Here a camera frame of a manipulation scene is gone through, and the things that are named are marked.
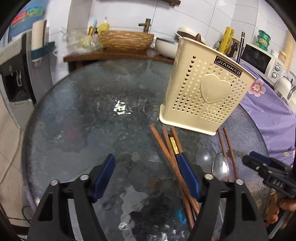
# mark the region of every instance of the pink flower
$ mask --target pink flower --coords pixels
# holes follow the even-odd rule
[[[259,97],[261,94],[266,92],[265,87],[263,86],[264,82],[262,79],[257,79],[248,90],[249,94],[254,94],[256,97]]]

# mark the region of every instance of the spoon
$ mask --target spoon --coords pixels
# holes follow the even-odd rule
[[[222,155],[221,152],[215,155],[213,165],[212,165],[213,175],[221,180],[227,181],[229,177],[229,166],[226,158]]]
[[[213,161],[211,154],[205,148],[198,149],[196,153],[196,164],[206,173],[212,173]]]

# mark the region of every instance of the blue gripper pad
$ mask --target blue gripper pad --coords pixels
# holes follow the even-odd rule
[[[268,157],[263,156],[255,151],[251,151],[249,156],[251,156],[261,162],[264,162],[266,165],[270,165],[270,163],[271,163],[271,161],[269,160]]]
[[[195,177],[195,174],[193,173],[190,165],[188,164],[185,156],[182,153],[177,154],[176,158],[178,161],[180,172],[187,184],[191,196],[194,197],[197,201],[199,201],[201,199],[200,187],[199,182]]]
[[[107,158],[108,160],[104,161],[105,165],[95,182],[94,193],[91,197],[93,202],[96,202],[98,199],[102,198],[115,169],[114,155],[110,154]]]

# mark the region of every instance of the faucet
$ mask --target faucet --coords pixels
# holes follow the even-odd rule
[[[291,96],[292,96],[292,94],[293,94],[293,92],[296,90],[296,86],[294,86],[291,90],[290,90],[290,92],[289,92],[289,94],[288,94],[288,96],[287,96],[287,100],[289,100],[290,98],[291,98]]]
[[[139,26],[145,26],[144,27],[144,31],[143,31],[144,33],[148,33],[149,27],[151,26],[150,22],[151,22],[151,19],[150,18],[146,18],[146,22],[145,23],[139,23]]]

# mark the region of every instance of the heart shape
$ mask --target heart shape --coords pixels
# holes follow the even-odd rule
[[[210,104],[228,96],[231,92],[231,85],[214,74],[207,74],[201,80],[200,89],[205,102]]]

